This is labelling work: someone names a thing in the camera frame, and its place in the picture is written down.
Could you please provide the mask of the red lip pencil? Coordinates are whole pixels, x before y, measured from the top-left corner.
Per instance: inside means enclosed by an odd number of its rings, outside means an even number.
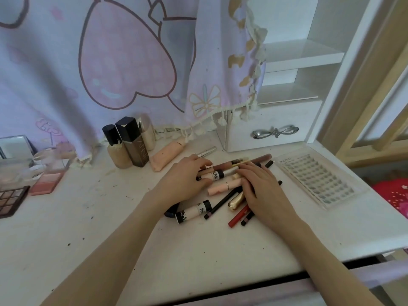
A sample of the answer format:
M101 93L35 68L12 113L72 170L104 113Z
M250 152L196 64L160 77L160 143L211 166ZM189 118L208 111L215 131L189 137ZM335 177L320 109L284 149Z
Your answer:
M248 205L245 205L233 218L228 222L228 226L233 228L237 223L242 221L242 219L250 212Z

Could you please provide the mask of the white power strip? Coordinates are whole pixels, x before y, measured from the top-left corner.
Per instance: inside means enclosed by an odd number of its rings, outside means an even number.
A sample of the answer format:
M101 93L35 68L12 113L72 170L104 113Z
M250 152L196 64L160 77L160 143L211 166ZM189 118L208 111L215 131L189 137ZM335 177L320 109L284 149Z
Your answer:
M173 134L179 133L181 135L187 135L191 133L191 128L178 128L178 127L154 127L156 134Z

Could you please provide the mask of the clear false eyelash tray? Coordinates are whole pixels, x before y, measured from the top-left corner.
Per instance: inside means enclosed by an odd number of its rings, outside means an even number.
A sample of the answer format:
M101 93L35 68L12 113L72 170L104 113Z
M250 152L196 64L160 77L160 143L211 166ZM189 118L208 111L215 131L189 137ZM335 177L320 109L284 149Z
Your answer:
M321 208L329 210L366 194L368 186L306 146L272 158Z

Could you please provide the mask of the beige bottle with gold cap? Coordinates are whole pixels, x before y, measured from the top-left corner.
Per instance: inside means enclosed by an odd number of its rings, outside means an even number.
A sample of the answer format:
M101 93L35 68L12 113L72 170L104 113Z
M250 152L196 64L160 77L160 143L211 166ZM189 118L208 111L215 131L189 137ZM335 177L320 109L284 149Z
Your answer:
M141 113L136 121L146 149L153 150L156 146L156 136L150 117L146 113Z

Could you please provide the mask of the clear plastic container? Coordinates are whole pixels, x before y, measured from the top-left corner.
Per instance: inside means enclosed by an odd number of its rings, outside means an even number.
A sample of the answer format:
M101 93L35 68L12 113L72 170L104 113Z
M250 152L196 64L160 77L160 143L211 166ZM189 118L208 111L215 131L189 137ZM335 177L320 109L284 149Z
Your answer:
M34 154L29 169L35 174L66 171L75 157L74 146L69 142L61 142L56 147L48 147Z

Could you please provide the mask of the lilac butterfly print tasselled curtain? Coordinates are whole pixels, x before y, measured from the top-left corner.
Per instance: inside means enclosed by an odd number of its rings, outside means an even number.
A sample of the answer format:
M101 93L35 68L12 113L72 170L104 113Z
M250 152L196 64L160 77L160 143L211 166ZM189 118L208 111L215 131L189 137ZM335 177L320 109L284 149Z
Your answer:
M181 135L189 142L226 126L228 111L259 110L267 29L255 23L250 0L198 0L196 53L190 71Z

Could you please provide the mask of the brown lip gloss tube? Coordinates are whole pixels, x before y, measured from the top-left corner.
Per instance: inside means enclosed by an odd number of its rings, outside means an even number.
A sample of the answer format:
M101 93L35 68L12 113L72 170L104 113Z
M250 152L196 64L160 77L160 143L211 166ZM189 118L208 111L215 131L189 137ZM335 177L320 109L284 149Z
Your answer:
M217 170L227 170L227 169L230 169L230 168L232 168L232 167L234 167L234 166L236 166L236 165L238 165L240 163L246 162L248 160L249 160L248 157L244 157L244 158L234 159L234 160L231 160L231 161L228 161L228 162L225 162L225 163L222 163L222 164L218 164L218 165L215 165L215 166L211 166L209 168L200 170L197 173L197 176L201 176L201 175L204 175L204 174L207 174L207 173L212 173L212 172L215 172Z

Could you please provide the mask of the small table mirror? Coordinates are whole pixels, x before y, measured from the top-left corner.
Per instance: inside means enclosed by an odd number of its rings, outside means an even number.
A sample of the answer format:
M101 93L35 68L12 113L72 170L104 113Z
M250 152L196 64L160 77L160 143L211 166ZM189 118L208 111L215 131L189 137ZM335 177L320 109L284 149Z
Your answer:
M0 159L31 159L35 153L26 135L0 138Z

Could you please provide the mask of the white shelf cabinet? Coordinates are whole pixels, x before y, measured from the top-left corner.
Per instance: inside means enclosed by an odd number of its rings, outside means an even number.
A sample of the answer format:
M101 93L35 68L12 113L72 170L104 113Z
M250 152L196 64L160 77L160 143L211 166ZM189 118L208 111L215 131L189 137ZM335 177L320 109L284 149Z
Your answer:
M330 109L357 67L371 28L379 29L389 5L384 0L250 0L255 23L266 28L265 73L260 110L244 119L244 108L226 113L217 129L226 152L294 142L313 142ZM299 131L254 139L255 130Z

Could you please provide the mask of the brown rectangular foundation bottle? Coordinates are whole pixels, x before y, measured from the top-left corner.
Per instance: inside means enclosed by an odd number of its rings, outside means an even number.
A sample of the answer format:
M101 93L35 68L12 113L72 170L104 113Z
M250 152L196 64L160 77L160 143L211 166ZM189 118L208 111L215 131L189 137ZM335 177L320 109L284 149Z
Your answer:
M133 165L140 168L144 167L149 161L149 155L137 120L133 117L123 117L115 123L115 126Z

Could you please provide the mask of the pink blush palette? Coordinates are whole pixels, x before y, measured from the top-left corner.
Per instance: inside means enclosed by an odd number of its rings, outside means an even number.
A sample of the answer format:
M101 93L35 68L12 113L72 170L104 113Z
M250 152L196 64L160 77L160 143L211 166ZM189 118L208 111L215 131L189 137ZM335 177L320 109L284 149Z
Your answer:
M64 174L69 169L69 166L70 162L64 162L64 160L57 160L55 162L46 164L44 173L29 189L28 194L35 196L52 193L64 177Z

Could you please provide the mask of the person's right hand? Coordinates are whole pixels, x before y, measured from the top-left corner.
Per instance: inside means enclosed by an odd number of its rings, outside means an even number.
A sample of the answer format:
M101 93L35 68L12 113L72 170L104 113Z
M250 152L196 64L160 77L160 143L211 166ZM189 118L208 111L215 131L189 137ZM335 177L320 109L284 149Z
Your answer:
M299 230L303 222L268 168L246 162L237 172L247 204L262 224L281 237Z

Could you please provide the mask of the brown eyeshadow palette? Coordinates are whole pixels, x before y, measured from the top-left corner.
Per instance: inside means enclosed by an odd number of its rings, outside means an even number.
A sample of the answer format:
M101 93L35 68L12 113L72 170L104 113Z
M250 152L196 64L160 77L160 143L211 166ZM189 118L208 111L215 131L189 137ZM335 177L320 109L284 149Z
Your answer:
M0 219L12 217L28 195L30 186L0 190Z

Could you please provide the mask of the peach squeeze tube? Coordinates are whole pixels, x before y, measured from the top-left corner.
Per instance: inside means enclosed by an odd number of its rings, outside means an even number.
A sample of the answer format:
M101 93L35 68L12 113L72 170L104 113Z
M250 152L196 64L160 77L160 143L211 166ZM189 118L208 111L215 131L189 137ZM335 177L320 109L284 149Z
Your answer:
M184 137L173 140L150 158L150 166L154 172L160 172L176 156L181 154L186 145Z

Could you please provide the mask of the long black eyeliner pencil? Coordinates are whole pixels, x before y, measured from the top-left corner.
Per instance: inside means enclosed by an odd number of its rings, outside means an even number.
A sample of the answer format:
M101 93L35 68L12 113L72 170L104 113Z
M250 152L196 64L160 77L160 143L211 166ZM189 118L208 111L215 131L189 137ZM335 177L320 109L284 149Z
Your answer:
M228 200L232 199L232 197L236 194L242 192L242 186L239 186L232 191L230 191L223 199L219 201L207 214L204 216L205 220L208 220L219 208L221 208Z

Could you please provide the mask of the lilac desk drawer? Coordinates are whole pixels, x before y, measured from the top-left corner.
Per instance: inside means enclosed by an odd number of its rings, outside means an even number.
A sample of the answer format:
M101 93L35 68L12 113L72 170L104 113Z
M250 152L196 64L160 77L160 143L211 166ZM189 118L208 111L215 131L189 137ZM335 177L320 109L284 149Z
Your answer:
M356 259L345 263L365 285L377 288L408 278L408 251ZM317 304L320 296L309 275L301 272L271 281L191 298L167 306L274 306L279 304Z

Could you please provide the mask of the person's left hand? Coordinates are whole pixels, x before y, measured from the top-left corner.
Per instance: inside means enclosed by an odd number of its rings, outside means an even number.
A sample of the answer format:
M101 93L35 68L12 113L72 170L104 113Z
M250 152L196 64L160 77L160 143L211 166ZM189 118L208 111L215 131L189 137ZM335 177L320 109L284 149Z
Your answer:
M172 205L189 200L202 190L187 186L187 157L184 157L173 164L157 185L144 195L137 207L143 214L163 214Z

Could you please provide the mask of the red patterned cloth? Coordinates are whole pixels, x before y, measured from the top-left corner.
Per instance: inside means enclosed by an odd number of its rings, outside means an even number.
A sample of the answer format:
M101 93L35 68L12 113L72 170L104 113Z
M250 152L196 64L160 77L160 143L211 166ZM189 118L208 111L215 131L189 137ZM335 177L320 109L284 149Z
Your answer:
M408 178L381 181L373 185L372 188L408 219Z

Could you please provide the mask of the person's left forearm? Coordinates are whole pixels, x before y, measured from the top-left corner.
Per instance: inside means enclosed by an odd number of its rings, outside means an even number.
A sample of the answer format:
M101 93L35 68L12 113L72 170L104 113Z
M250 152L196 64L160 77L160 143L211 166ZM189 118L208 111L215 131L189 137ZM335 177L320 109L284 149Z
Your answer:
M147 193L125 221L40 306L115 306L166 210L162 199Z

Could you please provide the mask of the white concealer tube black cap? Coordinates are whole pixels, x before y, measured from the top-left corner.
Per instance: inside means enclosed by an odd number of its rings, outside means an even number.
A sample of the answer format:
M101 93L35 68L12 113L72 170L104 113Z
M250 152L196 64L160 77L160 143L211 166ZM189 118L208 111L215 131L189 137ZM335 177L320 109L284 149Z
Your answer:
M238 167L233 167L230 169L226 169L226 170L217 170L211 173L206 173L200 176L196 177L197 181L200 181L202 179L210 179L212 181L217 181L217 180L221 180L225 177L231 176L233 174L235 174L236 170L238 169Z
M191 206L185 210L176 212L176 221L178 224L182 224L188 220L191 220L197 216L207 213L212 209L212 205L209 200L200 202L197 205Z

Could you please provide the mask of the black round compact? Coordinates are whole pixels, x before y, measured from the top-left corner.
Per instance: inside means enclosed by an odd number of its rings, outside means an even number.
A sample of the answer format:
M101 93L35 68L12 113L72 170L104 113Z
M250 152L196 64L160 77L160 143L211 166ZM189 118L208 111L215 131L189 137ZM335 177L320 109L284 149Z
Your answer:
M178 212L180 202L172 205L167 211L164 212L164 216L167 218L176 218L176 213Z

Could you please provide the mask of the pink cosmetic tube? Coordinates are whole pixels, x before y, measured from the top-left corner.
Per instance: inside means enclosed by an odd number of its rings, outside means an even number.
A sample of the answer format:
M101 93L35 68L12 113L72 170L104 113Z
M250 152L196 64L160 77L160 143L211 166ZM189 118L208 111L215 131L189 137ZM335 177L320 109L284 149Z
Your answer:
M244 180L245 178L239 178L236 180L232 180L232 181L227 181L221 184L217 184L215 186L211 186L208 188L208 196L214 196L217 194L221 194L223 192L235 189L239 186L242 185L242 180Z

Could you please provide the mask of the lilac cartoon print curtain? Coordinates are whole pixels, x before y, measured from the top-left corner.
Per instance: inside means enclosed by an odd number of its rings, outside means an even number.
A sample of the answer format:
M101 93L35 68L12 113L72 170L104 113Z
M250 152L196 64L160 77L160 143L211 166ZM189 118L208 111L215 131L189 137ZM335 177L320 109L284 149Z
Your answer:
M102 128L185 126L199 0L0 0L0 138L87 158Z

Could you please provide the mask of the gold lipstick tube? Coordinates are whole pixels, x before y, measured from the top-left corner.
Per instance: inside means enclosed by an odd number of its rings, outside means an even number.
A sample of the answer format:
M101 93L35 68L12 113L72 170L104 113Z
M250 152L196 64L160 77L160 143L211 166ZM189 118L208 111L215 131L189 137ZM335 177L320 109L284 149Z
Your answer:
M236 211L237 208L240 206L242 202L245 201L245 195L242 192L239 192L237 195L235 195L229 202L228 202L228 208L231 211Z

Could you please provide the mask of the round beige foundation bottle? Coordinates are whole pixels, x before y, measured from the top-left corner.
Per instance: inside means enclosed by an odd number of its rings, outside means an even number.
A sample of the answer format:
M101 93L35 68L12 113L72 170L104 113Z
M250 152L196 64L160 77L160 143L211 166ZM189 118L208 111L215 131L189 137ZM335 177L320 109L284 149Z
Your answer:
M119 169L128 169L132 166L132 162L127 153L127 150L120 138L120 134L113 124L105 125L102 128L108 142L107 150L113 163Z

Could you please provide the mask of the silver mascara tube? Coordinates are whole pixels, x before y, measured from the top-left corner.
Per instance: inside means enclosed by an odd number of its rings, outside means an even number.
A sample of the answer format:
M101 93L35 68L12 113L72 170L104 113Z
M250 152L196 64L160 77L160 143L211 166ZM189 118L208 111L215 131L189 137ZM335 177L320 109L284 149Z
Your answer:
M210 148L208 148L208 149L205 149L204 151L201 151L201 152L196 153L196 155L197 155L199 158L204 158L204 157L208 156L209 154L215 152L216 150L217 150L217 147L216 147L216 146L212 146L212 147L210 147Z

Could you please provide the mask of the beige wooden frame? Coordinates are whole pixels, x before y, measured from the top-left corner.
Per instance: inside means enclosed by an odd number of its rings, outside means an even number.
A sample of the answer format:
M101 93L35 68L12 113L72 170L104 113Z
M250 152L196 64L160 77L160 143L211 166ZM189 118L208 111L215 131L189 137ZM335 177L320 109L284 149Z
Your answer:
M353 147L386 96L408 67L408 0L384 0L390 11L374 34L363 42L361 61L340 103L329 113L320 143L349 168L408 159L408 138L397 140L408 129L408 104L372 144Z

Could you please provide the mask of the person's right forearm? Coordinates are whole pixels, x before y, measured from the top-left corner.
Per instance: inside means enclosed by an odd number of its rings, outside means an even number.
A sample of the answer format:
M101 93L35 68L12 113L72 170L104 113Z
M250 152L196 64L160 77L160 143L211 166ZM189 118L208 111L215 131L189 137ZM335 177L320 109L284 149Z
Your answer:
M327 306L384 306L304 221L298 219L276 233L309 274Z

